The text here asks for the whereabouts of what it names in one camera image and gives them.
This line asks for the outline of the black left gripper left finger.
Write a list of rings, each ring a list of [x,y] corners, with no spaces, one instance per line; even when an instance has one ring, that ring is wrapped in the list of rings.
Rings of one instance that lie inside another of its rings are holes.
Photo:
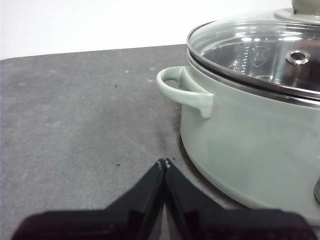
[[[147,240],[164,205],[165,161],[159,159],[103,209],[58,210],[25,218],[14,240]]]

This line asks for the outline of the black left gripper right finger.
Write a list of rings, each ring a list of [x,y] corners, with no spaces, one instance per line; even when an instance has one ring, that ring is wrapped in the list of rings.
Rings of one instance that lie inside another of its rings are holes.
[[[167,206],[184,240],[315,240],[297,213],[278,209],[226,209],[165,163]]]

